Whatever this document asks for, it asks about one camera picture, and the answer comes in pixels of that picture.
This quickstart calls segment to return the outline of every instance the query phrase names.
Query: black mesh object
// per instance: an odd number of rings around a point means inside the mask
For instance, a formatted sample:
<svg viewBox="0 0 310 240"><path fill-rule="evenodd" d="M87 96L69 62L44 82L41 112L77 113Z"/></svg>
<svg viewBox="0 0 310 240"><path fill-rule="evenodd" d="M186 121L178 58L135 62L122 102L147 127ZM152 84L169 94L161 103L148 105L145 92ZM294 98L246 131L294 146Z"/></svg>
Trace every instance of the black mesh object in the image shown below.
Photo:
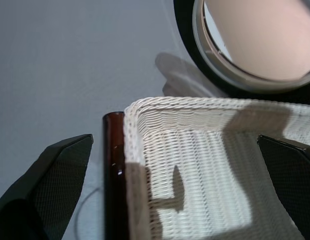
<svg viewBox="0 0 310 240"><path fill-rule="evenodd" d="M65 148L31 194L50 240L62 238L81 194L91 150L86 138Z"/></svg>
<svg viewBox="0 0 310 240"><path fill-rule="evenodd" d="M305 239L310 239L310 146L259 136L276 194Z"/></svg>
<svg viewBox="0 0 310 240"><path fill-rule="evenodd" d="M93 139L60 141L0 198L0 239L60 240L81 194Z"/></svg>

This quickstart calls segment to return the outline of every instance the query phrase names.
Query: woven wicker texture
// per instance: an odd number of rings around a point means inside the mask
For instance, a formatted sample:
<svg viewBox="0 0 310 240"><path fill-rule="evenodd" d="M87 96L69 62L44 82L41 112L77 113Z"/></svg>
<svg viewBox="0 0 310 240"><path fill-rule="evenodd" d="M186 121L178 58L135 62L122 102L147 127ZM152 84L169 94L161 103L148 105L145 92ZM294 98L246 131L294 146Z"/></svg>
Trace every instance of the woven wicker texture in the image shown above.
<svg viewBox="0 0 310 240"><path fill-rule="evenodd" d="M310 106L146 98L125 110L124 133L131 240L303 239L256 142L310 145Z"/></svg>

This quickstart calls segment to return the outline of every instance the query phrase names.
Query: round mirror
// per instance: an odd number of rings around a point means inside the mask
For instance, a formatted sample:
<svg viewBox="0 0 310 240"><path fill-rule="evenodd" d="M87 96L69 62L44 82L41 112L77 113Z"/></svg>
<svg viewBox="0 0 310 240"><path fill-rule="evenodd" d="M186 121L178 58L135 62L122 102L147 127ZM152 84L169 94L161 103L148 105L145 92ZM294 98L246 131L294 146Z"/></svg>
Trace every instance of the round mirror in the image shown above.
<svg viewBox="0 0 310 240"><path fill-rule="evenodd" d="M253 92L310 82L310 0L197 0L201 55L224 80Z"/></svg>

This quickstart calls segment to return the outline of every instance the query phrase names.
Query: wicker basket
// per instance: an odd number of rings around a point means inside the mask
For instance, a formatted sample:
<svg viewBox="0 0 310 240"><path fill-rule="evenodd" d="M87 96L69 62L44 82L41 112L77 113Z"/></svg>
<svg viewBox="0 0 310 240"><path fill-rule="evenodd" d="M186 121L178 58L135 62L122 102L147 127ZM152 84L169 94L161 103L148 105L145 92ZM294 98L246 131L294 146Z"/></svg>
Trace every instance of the wicker basket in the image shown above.
<svg viewBox="0 0 310 240"><path fill-rule="evenodd" d="M146 98L125 110L124 134L131 240L303 239L256 141L310 145L310 106Z"/></svg>

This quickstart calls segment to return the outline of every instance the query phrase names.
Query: mirror glass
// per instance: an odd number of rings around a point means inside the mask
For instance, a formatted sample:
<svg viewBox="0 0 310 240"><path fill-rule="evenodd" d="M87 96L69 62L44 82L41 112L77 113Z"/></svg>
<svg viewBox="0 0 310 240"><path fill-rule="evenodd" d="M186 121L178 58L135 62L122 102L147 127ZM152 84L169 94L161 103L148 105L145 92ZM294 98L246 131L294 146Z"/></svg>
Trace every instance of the mirror glass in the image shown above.
<svg viewBox="0 0 310 240"><path fill-rule="evenodd" d="M310 72L310 0L205 0L204 21L235 66L263 79Z"/></svg>

